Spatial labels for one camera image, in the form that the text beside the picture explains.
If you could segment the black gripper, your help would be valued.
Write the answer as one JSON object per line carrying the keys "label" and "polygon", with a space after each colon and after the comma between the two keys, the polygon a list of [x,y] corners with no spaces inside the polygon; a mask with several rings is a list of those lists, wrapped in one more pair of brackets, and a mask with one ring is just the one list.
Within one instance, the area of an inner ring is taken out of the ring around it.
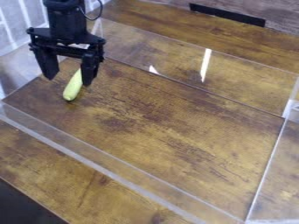
{"label": "black gripper", "polygon": [[87,22],[101,18],[89,17],[85,0],[43,0],[49,15],[49,28],[29,28],[30,49],[42,73],[49,80],[57,76],[58,56],[82,58],[83,85],[91,85],[98,77],[99,64],[105,60],[106,40],[89,32]]}

